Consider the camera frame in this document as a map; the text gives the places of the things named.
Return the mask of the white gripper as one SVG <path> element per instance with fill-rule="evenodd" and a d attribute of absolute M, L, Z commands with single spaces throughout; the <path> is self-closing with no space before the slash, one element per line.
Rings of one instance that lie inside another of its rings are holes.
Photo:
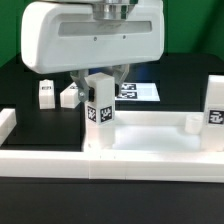
<path fill-rule="evenodd" d="M 163 0 L 35 0 L 22 16 L 21 57 L 39 74 L 71 71 L 79 100 L 93 101 L 88 69 L 113 66 L 119 95 L 128 64 L 158 60 L 164 39 Z"/>

